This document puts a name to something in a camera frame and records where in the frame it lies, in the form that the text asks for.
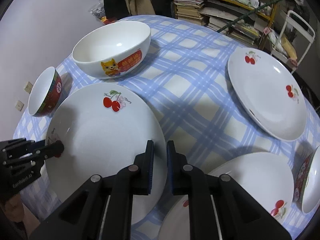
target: book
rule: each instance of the book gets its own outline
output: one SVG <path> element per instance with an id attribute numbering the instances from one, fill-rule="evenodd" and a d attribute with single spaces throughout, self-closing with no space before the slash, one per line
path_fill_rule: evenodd
<path id="1" fill-rule="evenodd" d="M 218 31 L 221 29 L 220 27 L 213 25 L 213 24 L 210 24 L 210 23 L 207 25 L 207 27 L 214 30 L 214 31 Z M 223 34 L 226 34 L 227 32 L 228 32 L 228 29 L 221 31 L 221 33 L 223 33 Z"/>
<path id="2" fill-rule="evenodd" d="M 179 3 L 197 4 L 197 5 L 204 3 L 203 0 L 174 0 L 174 1 Z"/>
<path id="3" fill-rule="evenodd" d="M 183 7 L 189 7 L 189 8 L 196 8 L 196 9 L 201 9 L 202 7 L 204 7 L 204 4 L 197 5 L 197 4 L 178 3 L 178 2 L 174 2 L 174 4 L 177 5 L 177 6 L 183 6 Z"/>
<path id="4" fill-rule="evenodd" d="M 237 19 L 238 17 L 228 13 L 228 12 L 224 12 L 221 10 L 218 10 L 216 8 L 211 8 L 211 7 L 204 7 L 201 11 L 201 14 L 204 15 L 208 15 L 208 16 L 214 16 L 217 18 L 221 18 L 221 19 L 225 19 L 225 20 L 229 20 L 229 21 L 234 21 L 235 19 Z"/>
<path id="5" fill-rule="evenodd" d="M 180 15 L 177 15 L 177 16 L 178 16 L 179 20 L 184 20 L 184 21 L 187 21 L 187 22 L 190 22 L 190 23 L 201 25 L 201 26 L 205 25 L 205 22 L 203 20 L 200 20 L 200 19 L 184 17 L 184 16 L 180 16 Z"/>
<path id="6" fill-rule="evenodd" d="M 177 10 L 182 9 L 182 10 L 190 10 L 190 11 L 195 11 L 198 12 L 199 8 L 194 8 L 192 6 L 181 6 L 181 5 L 177 5 Z"/>
<path id="7" fill-rule="evenodd" d="M 260 33 L 258 30 L 256 30 L 253 26 L 246 24 L 246 23 L 235 23 L 233 27 L 240 31 L 242 34 L 252 38 L 257 39 L 260 37 Z"/>
<path id="8" fill-rule="evenodd" d="M 201 17 L 201 14 L 198 11 L 186 10 L 186 9 L 178 9 L 177 14 L 189 15 L 194 17 Z"/>
<path id="9" fill-rule="evenodd" d="M 235 38 L 236 40 L 245 43 L 247 45 L 253 45 L 254 41 L 250 38 L 248 38 L 247 36 L 243 35 L 242 33 L 233 30 L 228 36 L 230 36 L 231 38 Z"/>
<path id="10" fill-rule="evenodd" d="M 219 0 L 207 0 L 206 5 L 209 7 L 214 7 L 214 8 L 220 9 L 225 12 L 229 12 L 231 14 L 234 14 L 235 16 L 238 16 L 238 17 L 242 16 L 243 14 L 248 12 L 247 9 L 241 8 L 236 5 L 231 5 L 229 3 L 224 3 Z M 257 16 L 256 16 L 256 14 L 251 14 L 248 17 L 254 21 Z"/>
<path id="11" fill-rule="evenodd" d="M 196 19 L 196 20 L 203 20 L 203 19 L 204 19 L 204 17 L 203 17 L 203 16 L 197 17 L 197 16 L 184 15 L 184 14 L 179 14 L 179 13 L 177 13 L 177 16 L 182 16 L 182 17 L 192 18 L 192 19 Z"/>
<path id="12" fill-rule="evenodd" d="M 223 19 L 219 19 L 219 18 L 215 18 L 215 17 L 210 17 L 209 22 L 211 24 L 214 24 L 220 28 L 224 27 L 226 24 L 228 24 L 230 21 L 227 20 L 223 20 Z"/>

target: red bowl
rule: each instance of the red bowl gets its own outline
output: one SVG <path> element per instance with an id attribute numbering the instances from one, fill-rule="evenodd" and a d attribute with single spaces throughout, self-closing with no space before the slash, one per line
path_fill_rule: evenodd
<path id="1" fill-rule="evenodd" d="M 57 105 L 62 90 L 61 78 L 54 67 L 49 67 L 37 78 L 28 101 L 32 116 L 45 116 Z"/>

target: white wall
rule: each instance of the white wall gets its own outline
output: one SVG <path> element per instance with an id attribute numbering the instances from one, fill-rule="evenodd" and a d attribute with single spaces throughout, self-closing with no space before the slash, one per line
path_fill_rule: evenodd
<path id="1" fill-rule="evenodd" d="M 99 0 L 14 0 L 0 21 L 0 140 L 11 139 L 28 104 L 24 91 L 102 26 L 88 10 Z M 15 109 L 17 100 L 25 106 Z"/>

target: plate rim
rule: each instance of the plate rim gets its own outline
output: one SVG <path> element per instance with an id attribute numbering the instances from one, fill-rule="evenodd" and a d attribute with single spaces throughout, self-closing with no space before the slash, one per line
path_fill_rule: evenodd
<path id="1" fill-rule="evenodd" d="M 154 119 L 154 121 L 155 121 L 155 123 L 156 123 L 156 125 L 157 125 L 157 127 L 158 127 L 158 129 L 159 129 L 159 131 L 162 132 L 162 133 L 161 133 L 161 135 L 162 135 L 162 136 L 161 136 L 161 144 L 163 144 L 163 149 L 166 149 L 166 141 L 165 141 L 165 137 L 164 137 L 163 130 L 162 130 L 162 128 L 161 128 L 161 126 L 160 126 L 160 123 L 159 123 L 158 119 L 156 118 L 154 112 L 151 110 L 151 108 L 148 106 L 148 104 L 147 104 L 139 95 L 137 95 L 135 92 L 131 91 L 131 90 L 128 89 L 127 87 L 120 86 L 120 85 L 118 85 L 118 84 L 114 84 L 114 83 L 111 83 L 111 82 L 93 83 L 93 84 L 90 84 L 90 85 L 86 85 L 86 86 L 80 88 L 79 90 L 71 93 L 71 94 L 59 105 L 59 107 L 55 110 L 55 112 L 54 112 L 54 114 L 53 114 L 53 116 L 52 116 L 52 119 L 50 120 L 50 123 L 49 123 L 49 125 L 48 125 L 48 129 L 47 129 L 47 133 L 46 133 L 46 137 L 45 137 L 45 145 L 48 145 L 48 138 L 49 138 L 49 133 L 48 133 L 48 131 L 50 131 L 49 128 L 50 128 L 50 125 L 52 124 L 52 120 L 53 120 L 56 112 L 58 111 L 58 109 L 59 109 L 65 102 L 67 102 L 67 101 L 70 100 L 70 99 L 68 100 L 68 98 L 70 98 L 73 94 L 79 92 L 81 89 L 84 89 L 84 88 L 86 88 L 86 87 L 90 87 L 90 86 L 103 86 L 103 85 L 112 85 L 112 86 L 116 86 L 116 87 L 121 87 L 121 89 L 128 90 L 135 98 L 137 98 L 137 100 L 139 100 L 139 101 L 141 102 L 141 104 L 142 104 L 144 107 L 146 107 L 146 108 L 148 109 L 148 111 L 150 111 L 150 113 L 151 113 L 151 115 L 153 116 L 153 119 Z M 139 223 L 140 221 L 142 221 L 143 219 L 145 219 L 145 217 L 148 216 L 148 214 L 155 208 L 155 206 L 157 205 L 157 203 L 159 202 L 159 200 L 160 200 L 160 198 L 161 198 L 161 196 L 162 196 L 162 194 L 163 194 L 165 185 L 166 185 L 166 183 L 167 183 L 167 173 L 168 173 L 168 171 L 167 171 L 167 168 L 166 168 L 166 161 L 167 161 L 166 152 L 163 152 L 160 156 L 158 156 L 158 158 L 161 160 L 161 162 L 162 162 L 161 164 L 163 164 L 162 166 L 164 167 L 164 171 L 161 172 L 161 174 L 163 174 L 163 176 L 164 176 L 164 184 L 163 184 L 163 186 L 162 186 L 161 194 L 159 194 L 159 196 L 157 197 L 157 200 L 155 201 L 153 207 L 152 207 L 148 212 L 146 212 L 145 216 L 144 216 L 142 219 L 140 219 L 140 220 L 137 221 L 136 223 Z"/>
<path id="2" fill-rule="evenodd" d="M 245 105 L 245 103 L 243 102 L 241 96 L 239 95 L 239 93 L 238 93 L 238 91 L 237 91 L 237 88 L 234 87 L 234 82 L 232 81 L 233 77 L 231 77 L 232 74 L 230 75 L 230 58 L 231 58 L 231 56 L 232 56 L 236 51 L 246 50 L 246 49 L 250 49 L 250 50 L 254 50 L 254 51 L 259 51 L 260 53 L 265 53 L 265 54 L 267 54 L 266 52 L 264 52 L 264 51 L 262 51 L 262 50 L 254 49 L 254 48 L 237 48 L 235 51 L 232 52 L 232 54 L 230 55 L 230 57 L 229 57 L 229 59 L 228 59 L 228 63 L 227 63 L 228 76 L 229 76 L 229 79 L 230 79 L 230 82 L 231 82 L 231 84 L 232 84 L 232 87 L 233 87 L 233 89 L 234 89 L 234 91 L 235 91 L 235 93 L 236 93 L 236 95 L 237 95 L 237 97 L 238 97 L 238 99 L 239 99 L 242 107 L 245 109 L 245 111 L 247 112 L 247 114 L 255 121 L 255 123 L 256 123 L 258 126 L 260 126 L 265 132 L 267 132 L 269 135 L 273 136 L 274 138 L 276 138 L 276 139 L 278 139 L 278 140 L 281 140 L 281 141 L 285 141 L 285 142 L 292 142 L 292 141 L 295 141 L 295 140 L 299 139 L 299 138 L 301 137 L 301 135 L 304 133 L 305 129 L 306 129 L 306 125 L 307 125 L 307 121 L 308 121 L 308 120 L 307 120 L 307 118 L 308 118 L 308 112 L 307 112 L 307 106 L 306 106 L 306 102 L 305 102 L 305 97 L 304 97 L 304 95 L 303 95 L 303 93 L 302 93 L 302 91 L 301 91 L 301 89 L 300 89 L 297 81 L 295 80 L 295 78 L 293 78 L 293 79 L 294 79 L 294 82 L 295 82 L 295 84 L 296 84 L 296 87 L 298 87 L 299 92 L 301 93 L 302 98 L 303 98 L 302 101 L 303 101 L 303 105 L 304 105 L 304 109 L 305 109 L 305 111 L 304 111 L 304 112 L 305 112 L 305 118 L 304 118 L 304 129 L 303 129 L 303 132 L 302 132 L 297 138 L 295 138 L 295 139 L 290 139 L 290 140 L 281 138 L 281 137 L 275 135 L 274 133 L 272 133 L 269 129 L 266 129 L 265 126 L 255 117 L 255 115 L 254 115 L 253 113 L 251 113 L 250 109 L 248 109 L 248 107 L 247 107 L 247 106 Z M 291 75 L 291 73 L 287 70 L 287 68 L 286 68 L 280 61 L 278 61 L 276 58 L 273 58 L 273 59 L 276 60 L 276 61 L 282 66 L 282 68 L 283 68 L 284 70 L 286 70 L 286 71 Z"/>
<path id="3" fill-rule="evenodd" d="M 279 156 L 279 155 L 274 154 L 274 153 L 272 153 L 272 152 L 254 152 L 254 153 L 247 153 L 247 154 L 240 155 L 240 156 L 238 156 L 238 157 L 236 157 L 236 158 L 233 158 L 233 159 L 231 159 L 231 160 L 223 163 L 222 165 L 220 165 L 220 166 L 216 167 L 215 169 L 213 169 L 212 171 L 210 171 L 210 172 L 208 173 L 208 175 L 212 174 L 215 170 L 217 170 L 217 169 L 225 166 L 228 162 L 230 162 L 230 161 L 232 161 L 232 160 L 234 160 L 234 159 L 237 159 L 237 158 L 239 158 L 239 157 L 246 156 L 246 155 L 253 155 L 253 154 L 264 154 L 264 155 L 265 155 L 265 154 L 271 154 L 271 155 Z M 285 164 L 286 164 L 286 166 L 288 167 L 288 169 L 290 170 L 291 175 L 292 175 L 292 170 L 291 170 L 291 168 L 289 167 L 289 165 L 288 165 L 287 163 L 285 163 Z M 293 179 L 293 175 L 292 175 L 292 200 L 291 200 L 290 206 L 292 205 L 292 202 L 293 202 L 293 193 L 294 193 L 294 179 Z M 173 208 L 174 208 L 185 196 L 186 196 L 186 195 L 183 195 L 179 200 L 177 200 L 177 201 L 172 205 L 172 207 L 170 208 L 170 210 L 168 211 L 168 213 L 166 214 L 166 216 L 164 217 L 164 219 L 163 219 L 163 221 L 162 221 L 162 224 L 161 224 L 161 227 L 160 227 L 160 229 L 159 229 L 159 233 L 158 233 L 157 240 L 164 240 L 164 239 L 160 239 L 160 232 L 161 232 L 161 230 L 163 229 L 164 221 L 167 219 L 168 215 L 172 212 Z"/>

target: bowl rim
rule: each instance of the bowl rim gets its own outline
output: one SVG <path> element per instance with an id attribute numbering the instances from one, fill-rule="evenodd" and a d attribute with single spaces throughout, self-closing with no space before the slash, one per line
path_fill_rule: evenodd
<path id="1" fill-rule="evenodd" d="M 306 212 L 306 210 L 303 208 L 304 207 L 304 205 L 305 205 L 305 190 L 306 190 L 306 188 L 308 187 L 308 184 L 307 184 L 307 180 L 308 180 L 308 178 L 309 178 L 309 176 L 310 176 L 310 171 L 311 171 L 311 167 L 312 166 L 314 166 L 314 165 L 316 165 L 316 161 L 315 161 L 315 156 L 316 155 L 319 155 L 320 154 L 320 146 L 318 146 L 317 147 L 317 149 L 315 150 L 315 152 L 312 154 L 312 157 L 311 157 L 311 160 L 310 160 L 310 166 L 308 167 L 309 169 L 308 169 L 308 172 L 306 173 L 306 175 L 305 175 L 305 177 L 304 177 L 304 182 L 305 182 L 305 186 L 302 188 L 302 190 L 303 190 L 303 195 L 302 195 L 302 200 L 301 200 L 301 210 L 302 210 L 302 212 L 304 213 L 304 214 L 308 214 L 309 212 L 311 212 L 314 208 L 315 208 L 315 206 L 319 203 L 319 201 L 315 204 L 315 206 L 310 210 L 310 211 L 307 211 Z"/>
<path id="2" fill-rule="evenodd" d="M 104 27 L 110 26 L 110 25 L 112 25 L 112 24 L 119 24 L 119 23 L 124 23 L 124 22 L 136 22 L 136 23 L 139 23 L 139 24 L 142 24 L 142 25 L 146 25 L 146 26 L 149 28 L 149 35 L 148 35 L 143 41 L 141 41 L 141 42 L 139 42 L 138 44 L 132 46 L 131 48 L 126 49 L 125 51 L 123 51 L 123 52 L 121 52 L 121 53 L 118 53 L 118 54 L 115 54 L 115 55 L 113 55 L 113 56 L 111 56 L 111 57 L 108 57 L 108 58 L 103 58 L 103 59 L 95 60 L 95 61 L 79 61 L 79 60 L 76 60 L 76 59 L 73 57 L 73 52 L 75 51 L 76 46 L 77 46 L 85 37 L 89 36 L 91 33 L 94 33 L 95 31 L 98 31 L 100 28 L 104 28 Z M 151 35 L 151 28 L 150 28 L 150 26 L 149 26 L 148 24 L 146 24 L 146 23 L 139 22 L 139 21 L 117 21 L 117 22 L 115 22 L 115 23 L 110 23 L 110 24 L 101 26 L 101 27 L 93 30 L 92 32 L 89 32 L 89 33 L 88 33 L 87 35 L 85 35 L 84 37 L 82 37 L 81 40 L 79 40 L 79 41 L 77 42 L 77 44 L 73 47 L 71 56 L 72 56 L 72 59 L 73 59 L 76 63 L 81 63 L 81 64 L 92 64 L 92 63 L 97 63 L 97 62 L 100 62 L 100 61 L 105 61 L 105 60 L 107 60 L 107 59 L 109 59 L 109 58 L 117 57 L 117 56 L 119 56 L 120 54 L 126 53 L 126 52 L 128 52 L 129 50 L 131 50 L 132 48 L 134 48 L 134 47 L 136 47 L 136 46 L 139 46 L 140 44 L 142 44 L 143 42 L 145 42 L 146 39 L 148 39 L 148 37 L 150 37 L 150 35 Z"/>
<path id="3" fill-rule="evenodd" d="M 55 71 L 56 71 L 55 67 L 53 67 L 53 66 L 46 68 L 46 69 L 40 74 L 40 76 L 38 76 L 38 78 L 37 78 L 37 80 L 36 80 L 36 82 L 35 82 L 35 84 L 33 85 L 32 88 L 34 88 L 34 87 L 37 85 L 37 82 L 40 80 L 41 76 L 43 76 L 46 71 L 49 71 L 49 70 L 51 70 L 51 69 L 54 70 L 54 71 L 53 71 L 53 75 L 52 75 L 52 79 L 51 79 L 51 81 L 50 81 L 50 84 L 51 84 L 51 83 L 52 83 L 52 80 L 53 80 L 53 78 L 54 78 L 54 73 L 55 73 Z M 50 89 L 50 86 L 49 86 L 49 88 L 48 88 L 48 90 L 47 90 L 47 92 L 46 92 L 46 94 L 45 94 L 45 97 L 43 98 L 43 100 L 42 100 L 42 102 L 41 102 L 41 105 L 42 105 L 42 103 L 44 102 L 44 100 L 45 100 L 45 98 L 46 98 L 46 96 L 47 96 L 47 94 L 48 94 L 48 92 L 49 92 L 49 89 Z M 31 96 L 32 96 L 32 91 L 34 91 L 34 90 L 31 90 L 30 96 L 29 96 L 29 99 L 28 99 L 28 114 L 31 115 L 31 116 L 34 116 L 34 115 L 38 112 L 38 110 L 40 109 L 41 105 L 38 107 L 38 109 L 36 110 L 35 113 L 33 113 L 33 114 L 30 113 L 30 111 L 29 111 L 29 103 L 30 103 L 30 98 L 31 98 Z"/>

